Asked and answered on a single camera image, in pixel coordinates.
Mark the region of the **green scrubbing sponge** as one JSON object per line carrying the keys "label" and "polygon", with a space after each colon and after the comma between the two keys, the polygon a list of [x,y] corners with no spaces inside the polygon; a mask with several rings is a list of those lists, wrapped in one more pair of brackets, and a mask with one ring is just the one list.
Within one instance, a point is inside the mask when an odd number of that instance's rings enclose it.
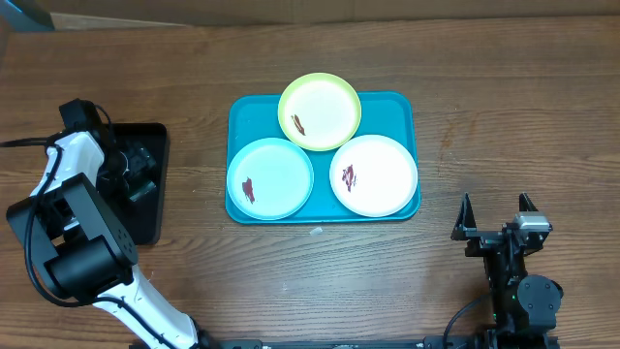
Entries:
{"label": "green scrubbing sponge", "polygon": [[129,184],[128,198],[131,202],[136,203],[142,197],[156,189],[153,181],[146,179]]}

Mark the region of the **light blue plate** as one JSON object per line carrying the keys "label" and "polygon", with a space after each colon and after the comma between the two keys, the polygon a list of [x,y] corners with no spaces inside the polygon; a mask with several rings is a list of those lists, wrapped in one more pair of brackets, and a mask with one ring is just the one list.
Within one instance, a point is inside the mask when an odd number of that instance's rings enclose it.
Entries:
{"label": "light blue plate", "polygon": [[278,220],[297,212],[309,199],[314,170],[296,144],[278,138],[248,143],[227,171],[232,204],[258,220]]}

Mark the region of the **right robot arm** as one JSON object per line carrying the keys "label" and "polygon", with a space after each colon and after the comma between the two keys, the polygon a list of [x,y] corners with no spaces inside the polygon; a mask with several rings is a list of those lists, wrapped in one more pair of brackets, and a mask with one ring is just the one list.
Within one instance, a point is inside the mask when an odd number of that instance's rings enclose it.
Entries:
{"label": "right robot arm", "polygon": [[[443,336],[445,348],[557,348],[556,337],[548,332],[556,327],[563,288],[541,275],[530,274],[525,258],[543,249],[553,227],[534,206],[528,195],[519,195],[519,212],[499,231],[477,228],[468,194],[463,196],[450,235],[465,240],[467,257],[481,257],[489,292],[471,301],[449,321]],[[469,309],[489,300],[494,324],[479,329],[466,339],[451,339],[456,320]]]}

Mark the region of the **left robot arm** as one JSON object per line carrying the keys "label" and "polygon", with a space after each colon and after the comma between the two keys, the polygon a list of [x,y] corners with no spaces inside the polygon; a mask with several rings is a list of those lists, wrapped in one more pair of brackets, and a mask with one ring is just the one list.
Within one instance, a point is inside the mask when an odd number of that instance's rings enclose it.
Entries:
{"label": "left robot arm", "polygon": [[145,348],[208,348],[189,315],[139,267],[138,248],[161,234],[170,139],[161,123],[113,123],[99,105],[59,108],[63,131],[9,141],[41,145],[47,164],[30,196],[7,210],[28,276],[47,301],[92,305],[122,322]]}

